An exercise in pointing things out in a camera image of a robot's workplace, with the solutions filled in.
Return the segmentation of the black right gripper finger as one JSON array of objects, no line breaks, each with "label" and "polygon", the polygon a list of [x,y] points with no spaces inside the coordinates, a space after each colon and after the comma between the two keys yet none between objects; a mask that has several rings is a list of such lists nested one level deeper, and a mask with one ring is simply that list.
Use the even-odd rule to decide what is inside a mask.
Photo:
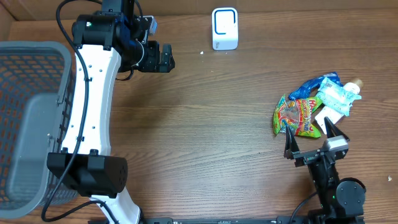
[{"label": "black right gripper finger", "polygon": [[324,122],[325,122],[325,127],[326,127],[326,135],[327,138],[333,138],[337,136],[343,136],[347,142],[350,141],[350,138],[342,132],[340,129],[338,129],[337,126],[333,124],[331,119],[329,117],[324,117]]},{"label": "black right gripper finger", "polygon": [[294,138],[295,135],[292,132],[286,120],[283,120],[283,122],[285,124],[285,136],[286,136],[284,154],[299,154],[300,149]]}]

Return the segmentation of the colourful gummy candy bag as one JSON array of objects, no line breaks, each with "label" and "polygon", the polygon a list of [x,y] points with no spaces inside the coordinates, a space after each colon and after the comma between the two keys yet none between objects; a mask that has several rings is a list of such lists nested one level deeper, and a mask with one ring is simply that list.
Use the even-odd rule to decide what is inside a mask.
[{"label": "colourful gummy candy bag", "polygon": [[316,96],[286,100],[283,95],[273,114],[274,134],[285,133],[288,126],[295,136],[320,138],[320,131],[312,124],[312,114],[321,104],[322,100]]}]

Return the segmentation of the teal wet wipes pack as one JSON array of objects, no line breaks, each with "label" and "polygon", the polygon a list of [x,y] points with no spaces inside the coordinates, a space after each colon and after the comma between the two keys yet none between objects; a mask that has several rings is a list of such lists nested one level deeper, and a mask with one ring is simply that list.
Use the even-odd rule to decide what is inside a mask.
[{"label": "teal wet wipes pack", "polygon": [[345,116],[349,116],[353,101],[362,98],[361,95],[345,90],[329,78],[324,78],[321,82],[317,97],[325,106]]}]

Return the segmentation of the blue snack wrapper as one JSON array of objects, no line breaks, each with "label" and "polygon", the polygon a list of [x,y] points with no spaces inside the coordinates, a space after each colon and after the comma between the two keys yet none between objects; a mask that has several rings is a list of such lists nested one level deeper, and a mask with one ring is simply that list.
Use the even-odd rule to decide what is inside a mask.
[{"label": "blue snack wrapper", "polygon": [[331,72],[331,73],[320,75],[319,77],[315,77],[313,79],[307,80],[298,89],[294,90],[293,92],[291,92],[289,94],[289,99],[297,100],[297,99],[302,99],[302,98],[308,98],[314,89],[320,87],[322,81],[325,78],[329,78],[333,83],[336,83],[339,86],[343,86],[338,74],[336,72]]}]

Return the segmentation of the white tube gold cap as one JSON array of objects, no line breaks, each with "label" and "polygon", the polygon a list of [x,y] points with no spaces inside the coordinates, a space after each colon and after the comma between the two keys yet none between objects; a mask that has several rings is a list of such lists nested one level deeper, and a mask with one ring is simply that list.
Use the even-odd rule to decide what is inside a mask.
[{"label": "white tube gold cap", "polygon": [[[352,79],[350,82],[346,83],[342,87],[345,90],[359,94],[363,85],[364,84],[363,84],[362,80],[355,78],[355,79]],[[324,105],[323,109],[315,117],[315,121],[318,123],[319,127],[321,127],[324,134],[326,134],[326,127],[325,127],[325,122],[324,122],[324,117],[326,117],[326,116],[331,119],[333,124],[336,124],[345,115]]]}]

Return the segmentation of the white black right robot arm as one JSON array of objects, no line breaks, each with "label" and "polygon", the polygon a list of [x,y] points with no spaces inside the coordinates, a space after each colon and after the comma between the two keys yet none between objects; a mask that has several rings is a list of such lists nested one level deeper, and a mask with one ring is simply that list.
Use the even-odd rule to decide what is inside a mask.
[{"label": "white black right robot arm", "polygon": [[[315,192],[292,212],[289,223],[364,223],[365,185],[353,177],[339,178],[335,167],[349,150],[349,137],[329,118],[324,118],[324,122],[327,139],[321,148],[307,152],[300,151],[292,129],[286,126],[284,157],[294,160],[296,167],[308,167],[315,186]],[[298,211],[315,196],[321,208],[298,216]]]}]

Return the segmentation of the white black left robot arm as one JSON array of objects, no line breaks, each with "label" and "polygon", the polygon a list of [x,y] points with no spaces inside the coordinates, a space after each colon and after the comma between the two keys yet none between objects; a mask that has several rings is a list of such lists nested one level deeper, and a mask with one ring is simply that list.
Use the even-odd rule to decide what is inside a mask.
[{"label": "white black left robot arm", "polygon": [[127,191],[127,161],[111,155],[109,119],[119,73],[168,73],[172,48],[150,37],[157,23],[138,1],[101,1],[101,9],[82,14],[65,38],[76,57],[75,92],[66,135],[47,167],[65,186],[88,197],[106,223],[144,223],[141,208]]}]

